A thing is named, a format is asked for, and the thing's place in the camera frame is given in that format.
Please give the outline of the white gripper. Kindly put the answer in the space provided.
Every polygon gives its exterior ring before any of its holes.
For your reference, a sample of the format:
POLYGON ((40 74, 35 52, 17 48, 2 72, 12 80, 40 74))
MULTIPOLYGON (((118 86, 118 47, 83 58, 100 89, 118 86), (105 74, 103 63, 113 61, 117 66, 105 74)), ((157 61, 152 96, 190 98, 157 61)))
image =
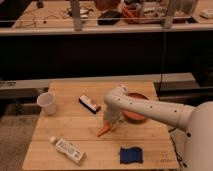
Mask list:
POLYGON ((103 121, 110 126, 110 130, 114 131, 121 120, 121 110, 106 108, 104 111, 103 121))

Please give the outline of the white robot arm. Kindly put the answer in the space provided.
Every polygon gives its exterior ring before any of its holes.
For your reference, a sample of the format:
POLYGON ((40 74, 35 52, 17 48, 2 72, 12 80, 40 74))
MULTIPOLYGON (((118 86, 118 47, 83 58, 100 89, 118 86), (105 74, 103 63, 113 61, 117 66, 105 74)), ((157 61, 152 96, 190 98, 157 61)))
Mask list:
POLYGON ((137 99, 119 85, 104 96, 104 120, 114 126, 123 110, 141 114, 152 120, 185 132, 182 171, 213 171, 213 101, 198 106, 137 99))

